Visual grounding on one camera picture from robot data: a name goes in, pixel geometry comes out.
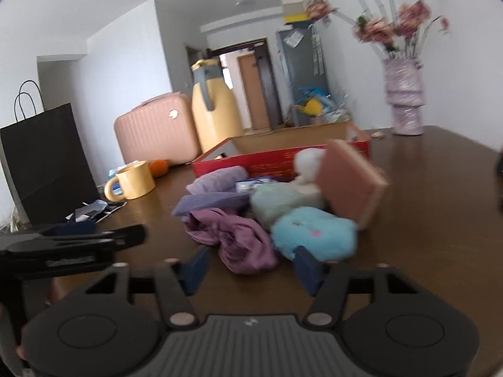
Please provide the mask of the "light blue plush toy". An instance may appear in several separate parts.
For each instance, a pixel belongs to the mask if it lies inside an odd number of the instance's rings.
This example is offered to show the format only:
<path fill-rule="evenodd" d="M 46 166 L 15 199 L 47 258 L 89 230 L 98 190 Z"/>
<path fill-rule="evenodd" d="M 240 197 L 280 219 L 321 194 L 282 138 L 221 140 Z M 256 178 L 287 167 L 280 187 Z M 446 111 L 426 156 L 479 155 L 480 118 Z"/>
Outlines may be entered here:
<path fill-rule="evenodd" d="M 345 260 L 357 251 L 354 221 L 312 207 L 298 207 L 281 216 L 270 235 L 274 248 L 289 260 L 297 247 L 306 248 L 319 261 Z"/>

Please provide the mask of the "purple satin scrunchie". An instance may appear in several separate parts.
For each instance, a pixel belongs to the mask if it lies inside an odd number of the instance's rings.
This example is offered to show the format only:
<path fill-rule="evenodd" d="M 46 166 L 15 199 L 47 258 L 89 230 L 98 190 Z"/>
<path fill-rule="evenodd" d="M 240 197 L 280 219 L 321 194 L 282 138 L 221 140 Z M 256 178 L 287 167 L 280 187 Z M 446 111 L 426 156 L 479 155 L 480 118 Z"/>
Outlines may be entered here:
<path fill-rule="evenodd" d="M 253 275 L 279 263 L 268 233 L 253 219 L 211 208 L 190 212 L 184 226 L 197 243 L 218 246 L 221 261 L 234 274 Z"/>

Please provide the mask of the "brown sponge block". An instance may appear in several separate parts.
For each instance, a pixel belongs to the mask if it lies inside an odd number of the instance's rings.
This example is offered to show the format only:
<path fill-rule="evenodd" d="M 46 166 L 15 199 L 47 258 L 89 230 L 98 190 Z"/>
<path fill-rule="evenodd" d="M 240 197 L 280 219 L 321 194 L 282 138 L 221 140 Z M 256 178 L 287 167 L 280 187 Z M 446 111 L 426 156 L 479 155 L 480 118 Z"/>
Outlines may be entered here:
<path fill-rule="evenodd" d="M 355 146 L 331 139 L 315 179 L 335 215 L 352 220 L 359 230 L 375 216 L 389 180 Z"/>

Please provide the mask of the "blue tissue pack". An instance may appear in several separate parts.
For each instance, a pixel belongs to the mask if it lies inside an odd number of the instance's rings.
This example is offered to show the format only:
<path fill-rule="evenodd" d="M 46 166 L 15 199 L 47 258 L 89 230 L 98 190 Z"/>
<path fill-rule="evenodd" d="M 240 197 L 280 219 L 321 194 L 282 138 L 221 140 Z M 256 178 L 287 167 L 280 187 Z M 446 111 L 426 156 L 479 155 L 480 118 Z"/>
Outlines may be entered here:
<path fill-rule="evenodd" d="M 276 180 L 273 179 L 272 177 L 268 176 L 263 176 L 263 177 L 256 177 L 256 178 L 250 178 L 246 180 L 238 180 L 235 183 L 235 192 L 254 192 L 254 190 L 261 185 L 265 184 L 274 184 L 276 183 Z"/>

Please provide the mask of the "crumpled plastic wrappers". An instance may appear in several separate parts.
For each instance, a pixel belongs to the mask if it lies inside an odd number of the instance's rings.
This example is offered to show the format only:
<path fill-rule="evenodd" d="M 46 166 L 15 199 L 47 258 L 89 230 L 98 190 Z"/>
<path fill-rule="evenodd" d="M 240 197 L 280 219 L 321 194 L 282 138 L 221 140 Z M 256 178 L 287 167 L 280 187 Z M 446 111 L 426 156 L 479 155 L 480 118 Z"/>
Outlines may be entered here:
<path fill-rule="evenodd" d="M 73 213 L 67 216 L 68 222 L 84 222 L 93 221 L 99 223 L 109 215 L 112 215 L 117 210 L 126 206 L 127 202 L 122 201 L 118 203 L 107 202 L 104 200 L 96 200 L 93 203 L 84 203 L 84 205 L 76 209 Z"/>

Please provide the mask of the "purple blue cloth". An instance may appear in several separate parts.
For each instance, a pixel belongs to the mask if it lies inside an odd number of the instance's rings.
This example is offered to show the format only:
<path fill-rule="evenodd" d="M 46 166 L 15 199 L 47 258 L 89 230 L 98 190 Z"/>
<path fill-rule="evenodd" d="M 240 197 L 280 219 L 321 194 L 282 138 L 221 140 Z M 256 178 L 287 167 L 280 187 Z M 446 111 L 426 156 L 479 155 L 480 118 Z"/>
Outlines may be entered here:
<path fill-rule="evenodd" d="M 187 216 L 192 211 L 202 209 L 240 209 L 249 203 L 249 195 L 244 192 L 206 192 L 183 196 L 171 215 Z"/>

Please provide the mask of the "black paper bag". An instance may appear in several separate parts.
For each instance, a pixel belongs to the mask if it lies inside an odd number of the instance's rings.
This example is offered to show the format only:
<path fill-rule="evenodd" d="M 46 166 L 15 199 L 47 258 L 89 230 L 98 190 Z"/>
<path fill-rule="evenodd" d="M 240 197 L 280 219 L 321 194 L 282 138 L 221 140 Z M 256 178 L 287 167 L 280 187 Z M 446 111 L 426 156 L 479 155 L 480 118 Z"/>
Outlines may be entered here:
<path fill-rule="evenodd" d="M 69 103 L 2 128 L 1 166 L 29 227 L 63 222 L 100 198 Z"/>

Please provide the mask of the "yellow mug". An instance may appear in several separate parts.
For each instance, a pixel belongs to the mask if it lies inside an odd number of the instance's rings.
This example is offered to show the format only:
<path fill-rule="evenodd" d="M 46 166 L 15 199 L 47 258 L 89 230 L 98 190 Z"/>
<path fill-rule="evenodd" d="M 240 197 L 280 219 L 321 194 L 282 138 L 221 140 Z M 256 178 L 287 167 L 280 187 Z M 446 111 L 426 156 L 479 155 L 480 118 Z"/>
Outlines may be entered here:
<path fill-rule="evenodd" d="M 118 184 L 120 195 L 115 195 L 113 185 Z M 104 195 L 112 203 L 141 198 L 152 192 L 155 182 L 147 161 L 132 162 L 120 168 L 104 186 Z"/>

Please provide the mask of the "white yellow plush toy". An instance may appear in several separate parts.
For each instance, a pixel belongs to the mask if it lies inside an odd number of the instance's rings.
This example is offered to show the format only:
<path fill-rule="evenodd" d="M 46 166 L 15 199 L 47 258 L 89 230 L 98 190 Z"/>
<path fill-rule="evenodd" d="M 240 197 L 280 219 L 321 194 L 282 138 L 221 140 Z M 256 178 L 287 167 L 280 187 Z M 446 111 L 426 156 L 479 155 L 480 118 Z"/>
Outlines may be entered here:
<path fill-rule="evenodd" d="M 299 151 L 295 155 L 293 167 L 297 176 L 291 184 L 298 192 L 308 194 L 319 191 L 315 180 L 325 155 L 325 149 L 314 147 Z"/>

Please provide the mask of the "orange fruit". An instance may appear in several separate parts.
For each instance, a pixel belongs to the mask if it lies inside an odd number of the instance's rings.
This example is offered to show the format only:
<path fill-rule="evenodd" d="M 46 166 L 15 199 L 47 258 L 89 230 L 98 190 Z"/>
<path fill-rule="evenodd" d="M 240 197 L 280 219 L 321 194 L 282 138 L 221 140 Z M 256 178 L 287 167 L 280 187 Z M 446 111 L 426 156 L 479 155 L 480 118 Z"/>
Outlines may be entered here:
<path fill-rule="evenodd" d="M 169 163 L 166 160 L 152 160 L 148 167 L 155 179 L 165 176 L 169 171 Z"/>

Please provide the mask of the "red cardboard box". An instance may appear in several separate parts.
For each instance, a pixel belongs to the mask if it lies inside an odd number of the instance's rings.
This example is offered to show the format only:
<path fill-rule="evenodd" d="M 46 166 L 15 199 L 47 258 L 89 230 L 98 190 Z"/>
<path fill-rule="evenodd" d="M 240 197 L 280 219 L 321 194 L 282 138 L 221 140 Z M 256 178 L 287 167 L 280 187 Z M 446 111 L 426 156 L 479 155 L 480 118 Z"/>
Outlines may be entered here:
<path fill-rule="evenodd" d="M 323 149 L 331 139 L 344 139 L 365 157 L 370 156 L 369 134 L 352 122 L 341 122 L 228 138 L 194 159 L 192 167 L 196 177 L 221 168 L 241 166 L 250 177 L 271 176 L 289 181 L 296 175 L 295 155 L 308 148 Z"/>

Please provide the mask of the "pink small suitcase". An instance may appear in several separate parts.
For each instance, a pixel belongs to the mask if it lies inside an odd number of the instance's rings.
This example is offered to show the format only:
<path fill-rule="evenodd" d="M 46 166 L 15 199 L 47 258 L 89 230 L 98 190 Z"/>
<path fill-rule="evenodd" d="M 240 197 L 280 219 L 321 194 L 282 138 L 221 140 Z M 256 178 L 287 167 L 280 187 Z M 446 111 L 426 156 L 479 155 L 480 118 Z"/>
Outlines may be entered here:
<path fill-rule="evenodd" d="M 181 92 L 156 96 L 118 117 L 114 132 L 125 162 L 192 162 L 201 148 L 191 101 Z"/>

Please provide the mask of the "yellow thermos jug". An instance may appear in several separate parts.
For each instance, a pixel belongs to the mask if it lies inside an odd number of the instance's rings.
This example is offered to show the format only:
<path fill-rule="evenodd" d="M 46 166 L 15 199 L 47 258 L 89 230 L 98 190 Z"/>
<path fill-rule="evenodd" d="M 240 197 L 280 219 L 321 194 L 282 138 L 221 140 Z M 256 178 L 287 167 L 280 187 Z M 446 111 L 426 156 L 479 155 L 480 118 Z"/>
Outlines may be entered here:
<path fill-rule="evenodd" d="M 198 60 L 192 65 L 194 86 L 192 112 L 203 152 L 228 138 L 244 134 L 234 92 L 224 81 L 218 59 Z"/>

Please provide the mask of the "cluttered toy rack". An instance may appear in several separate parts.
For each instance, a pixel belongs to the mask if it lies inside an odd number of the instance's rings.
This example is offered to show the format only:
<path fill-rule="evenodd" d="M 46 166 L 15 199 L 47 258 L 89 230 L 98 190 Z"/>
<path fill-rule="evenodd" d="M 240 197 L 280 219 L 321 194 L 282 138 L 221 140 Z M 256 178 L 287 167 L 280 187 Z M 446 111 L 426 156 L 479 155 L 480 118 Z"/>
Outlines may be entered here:
<path fill-rule="evenodd" d="M 297 92 L 299 98 L 290 108 L 295 127 L 352 120 L 347 93 L 332 96 L 322 88 L 299 88 Z"/>

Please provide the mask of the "brown wooden door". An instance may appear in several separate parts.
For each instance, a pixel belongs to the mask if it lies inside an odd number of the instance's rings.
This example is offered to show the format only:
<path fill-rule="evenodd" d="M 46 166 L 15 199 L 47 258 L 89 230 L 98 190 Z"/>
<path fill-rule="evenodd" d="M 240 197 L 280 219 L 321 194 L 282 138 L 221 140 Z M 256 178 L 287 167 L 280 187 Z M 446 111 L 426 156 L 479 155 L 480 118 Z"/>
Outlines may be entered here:
<path fill-rule="evenodd" d="M 239 56 L 237 60 L 251 117 L 251 125 L 254 130 L 270 129 L 256 57 L 253 54 L 247 54 Z"/>

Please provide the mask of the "purple ceramic vase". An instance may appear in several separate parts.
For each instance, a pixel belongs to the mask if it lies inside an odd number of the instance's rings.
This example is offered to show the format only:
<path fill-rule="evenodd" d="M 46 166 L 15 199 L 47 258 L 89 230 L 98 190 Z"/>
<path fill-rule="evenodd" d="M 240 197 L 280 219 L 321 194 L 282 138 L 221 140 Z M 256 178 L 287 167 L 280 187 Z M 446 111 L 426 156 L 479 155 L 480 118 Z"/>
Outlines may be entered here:
<path fill-rule="evenodd" d="M 398 58 L 382 61 L 384 92 L 391 108 L 393 133 L 418 136 L 424 133 L 420 107 L 425 105 L 419 68 L 414 60 Z"/>

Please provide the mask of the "grey refrigerator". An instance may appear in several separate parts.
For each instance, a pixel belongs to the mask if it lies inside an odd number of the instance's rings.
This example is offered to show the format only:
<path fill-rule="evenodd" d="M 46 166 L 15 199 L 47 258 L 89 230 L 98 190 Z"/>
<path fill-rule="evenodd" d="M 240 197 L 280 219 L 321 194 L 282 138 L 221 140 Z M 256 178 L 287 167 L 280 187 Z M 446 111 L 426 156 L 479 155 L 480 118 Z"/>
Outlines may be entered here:
<path fill-rule="evenodd" d="M 309 99 L 309 93 L 330 94 L 321 40 L 312 21 L 291 24 L 276 32 L 280 61 L 288 88 L 287 115 L 295 127 L 309 125 L 308 116 L 301 116 L 296 105 Z"/>

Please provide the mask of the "dried pink roses bouquet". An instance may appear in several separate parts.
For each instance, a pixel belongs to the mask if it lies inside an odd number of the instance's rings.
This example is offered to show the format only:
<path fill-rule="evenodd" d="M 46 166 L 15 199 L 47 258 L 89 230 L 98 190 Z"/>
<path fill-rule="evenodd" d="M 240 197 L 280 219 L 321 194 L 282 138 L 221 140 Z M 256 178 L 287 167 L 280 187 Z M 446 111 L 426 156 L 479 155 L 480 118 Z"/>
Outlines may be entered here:
<path fill-rule="evenodd" d="M 380 58 L 419 61 L 426 39 L 434 25 L 442 34 L 450 32 L 447 17 L 431 14 L 425 0 L 398 5 L 395 0 L 356 0 L 362 12 L 355 18 L 333 7 L 328 0 L 309 0 L 305 14 L 312 21 L 328 24 L 333 16 L 351 26 L 355 38 L 370 43 Z"/>

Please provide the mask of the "yellow box on refrigerator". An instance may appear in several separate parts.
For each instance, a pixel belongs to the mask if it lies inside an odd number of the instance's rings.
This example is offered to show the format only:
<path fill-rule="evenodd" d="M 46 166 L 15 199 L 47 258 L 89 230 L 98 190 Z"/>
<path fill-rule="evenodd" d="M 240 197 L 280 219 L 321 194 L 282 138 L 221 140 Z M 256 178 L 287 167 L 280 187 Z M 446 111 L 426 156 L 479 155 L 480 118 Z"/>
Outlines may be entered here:
<path fill-rule="evenodd" d="M 304 0 L 281 0 L 283 20 L 285 24 L 308 21 L 305 13 Z"/>

